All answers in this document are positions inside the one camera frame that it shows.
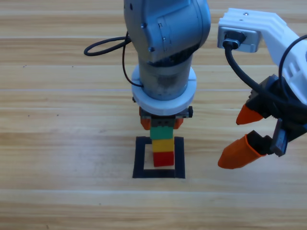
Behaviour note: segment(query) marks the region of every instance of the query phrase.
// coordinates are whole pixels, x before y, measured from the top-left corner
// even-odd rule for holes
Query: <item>wood grain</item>
[[[123,36],[122,0],[0,0],[1,230],[305,230],[306,136],[285,156],[223,170],[223,149],[252,130],[272,135],[276,120],[237,126],[250,89],[216,47],[231,8],[278,13],[299,35],[307,1],[210,0],[212,29],[196,52],[194,117],[185,138],[186,179],[132,179],[136,136],[147,136],[123,77],[121,50],[83,50]],[[264,43],[235,53],[257,82],[277,73]],[[127,72],[137,64],[127,47]],[[153,159],[146,156],[146,167]]]

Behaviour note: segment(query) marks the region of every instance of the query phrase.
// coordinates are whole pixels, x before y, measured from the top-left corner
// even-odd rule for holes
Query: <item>red lego brick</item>
[[[153,164],[155,167],[173,166],[174,165],[174,151],[172,152],[154,152]]]

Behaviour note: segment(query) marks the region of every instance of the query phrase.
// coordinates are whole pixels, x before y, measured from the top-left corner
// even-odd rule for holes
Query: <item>yellow lego brick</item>
[[[175,150],[174,139],[152,140],[153,152],[172,152]]]

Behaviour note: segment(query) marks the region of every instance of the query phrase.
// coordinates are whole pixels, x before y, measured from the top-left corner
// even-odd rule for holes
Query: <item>green lego brick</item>
[[[161,140],[161,139],[172,139],[173,138],[173,127],[168,126],[158,126],[150,128],[150,138],[152,140]]]

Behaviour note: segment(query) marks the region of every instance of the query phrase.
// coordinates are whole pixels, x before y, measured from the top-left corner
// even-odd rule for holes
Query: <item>black square outline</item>
[[[144,169],[145,145],[150,145],[149,137],[136,137],[133,178],[186,178],[184,159],[184,138],[175,137],[175,169]]]

